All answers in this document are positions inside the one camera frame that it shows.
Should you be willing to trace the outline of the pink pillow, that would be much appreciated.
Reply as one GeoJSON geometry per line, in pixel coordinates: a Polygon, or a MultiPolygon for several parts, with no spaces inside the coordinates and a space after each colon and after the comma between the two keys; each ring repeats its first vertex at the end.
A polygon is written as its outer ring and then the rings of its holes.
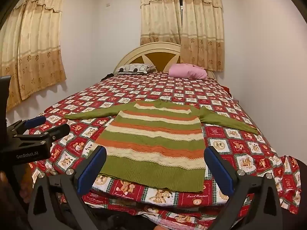
{"type": "Polygon", "coordinates": [[[195,80],[206,80],[208,74],[206,70],[188,63],[173,64],[168,72],[170,77],[187,78],[195,80]]]}

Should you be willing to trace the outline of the cream wooden headboard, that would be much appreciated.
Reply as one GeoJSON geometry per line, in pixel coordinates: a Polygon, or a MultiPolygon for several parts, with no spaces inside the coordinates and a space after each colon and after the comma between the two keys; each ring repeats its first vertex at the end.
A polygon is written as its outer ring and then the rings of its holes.
{"type": "Polygon", "coordinates": [[[152,64],[158,72],[168,72],[171,65],[180,63],[181,46],[175,43],[154,42],[144,44],[126,54],[117,64],[114,71],[127,64],[152,64]]]}

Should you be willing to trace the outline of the centre right beige curtain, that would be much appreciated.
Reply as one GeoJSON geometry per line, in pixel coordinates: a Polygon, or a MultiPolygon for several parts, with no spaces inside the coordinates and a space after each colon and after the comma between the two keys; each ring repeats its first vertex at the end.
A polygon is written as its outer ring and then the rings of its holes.
{"type": "Polygon", "coordinates": [[[222,0],[183,0],[180,55],[182,63],[224,71],[222,0]]]}

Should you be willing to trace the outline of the green orange striped knit sweater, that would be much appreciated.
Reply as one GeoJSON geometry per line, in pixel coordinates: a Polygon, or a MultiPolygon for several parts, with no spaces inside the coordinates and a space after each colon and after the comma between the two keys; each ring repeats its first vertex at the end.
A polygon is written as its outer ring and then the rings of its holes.
{"type": "Polygon", "coordinates": [[[101,174],[174,192],[203,191],[206,168],[203,124],[257,133],[255,127],[205,107],[163,100],[139,100],[67,118],[108,116],[113,121],[96,139],[107,151],[101,174]]]}

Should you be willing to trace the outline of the centre left beige curtain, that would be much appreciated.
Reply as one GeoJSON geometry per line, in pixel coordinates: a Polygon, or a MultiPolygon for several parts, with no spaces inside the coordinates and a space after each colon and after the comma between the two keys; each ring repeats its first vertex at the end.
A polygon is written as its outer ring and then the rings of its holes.
{"type": "Polygon", "coordinates": [[[181,42],[180,0],[140,0],[140,44],[181,42]]]}

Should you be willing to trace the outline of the grey white patterned pillow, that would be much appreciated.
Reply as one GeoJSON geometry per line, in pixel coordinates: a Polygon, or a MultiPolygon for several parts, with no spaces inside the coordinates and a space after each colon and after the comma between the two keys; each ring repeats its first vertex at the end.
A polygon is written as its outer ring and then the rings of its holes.
{"type": "Polygon", "coordinates": [[[114,75],[143,75],[156,72],[157,69],[153,64],[132,63],[117,68],[114,75]]]}

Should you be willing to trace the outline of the left beige window curtain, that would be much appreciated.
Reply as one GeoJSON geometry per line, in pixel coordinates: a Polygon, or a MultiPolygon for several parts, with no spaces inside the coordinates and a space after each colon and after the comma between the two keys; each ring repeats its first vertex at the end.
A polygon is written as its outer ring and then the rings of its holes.
{"type": "Polygon", "coordinates": [[[64,0],[19,0],[1,29],[1,75],[11,77],[6,110],[66,80],[60,49],[64,0]]]}

